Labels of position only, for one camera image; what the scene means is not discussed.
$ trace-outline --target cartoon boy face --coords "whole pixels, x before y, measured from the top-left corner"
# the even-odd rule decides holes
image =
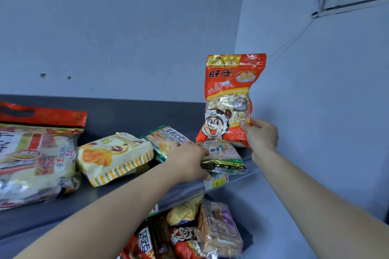
[[[203,133],[208,139],[222,139],[223,135],[230,127],[229,116],[231,111],[223,112],[220,109],[210,109],[205,112],[205,121],[203,125]]]

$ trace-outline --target orange and green stripes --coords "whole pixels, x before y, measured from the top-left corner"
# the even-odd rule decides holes
[[[148,151],[147,153],[138,156],[132,160],[129,160],[128,162],[121,164],[115,168],[112,168],[111,170],[95,177],[90,180],[90,183],[96,187],[96,186],[101,186],[104,184],[109,183],[111,180],[114,180],[115,178],[118,178],[130,170],[133,170],[140,165],[143,165],[153,158],[153,151]]]

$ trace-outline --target cream-colored snack bag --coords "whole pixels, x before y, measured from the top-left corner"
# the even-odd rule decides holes
[[[150,142],[120,132],[79,147],[79,164],[93,186],[109,183],[154,157]]]

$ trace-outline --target person's right hand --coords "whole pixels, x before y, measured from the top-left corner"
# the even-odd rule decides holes
[[[252,159],[261,157],[261,152],[267,149],[275,151],[278,142],[277,127],[261,119],[251,117],[252,126],[241,121],[240,126],[247,134],[247,142],[252,148]]]

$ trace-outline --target forearm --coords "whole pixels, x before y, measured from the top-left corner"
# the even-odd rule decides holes
[[[387,258],[389,227],[271,150],[256,160],[320,259]]]
[[[116,258],[158,200],[177,182],[165,164],[158,165],[69,217],[16,258]]]

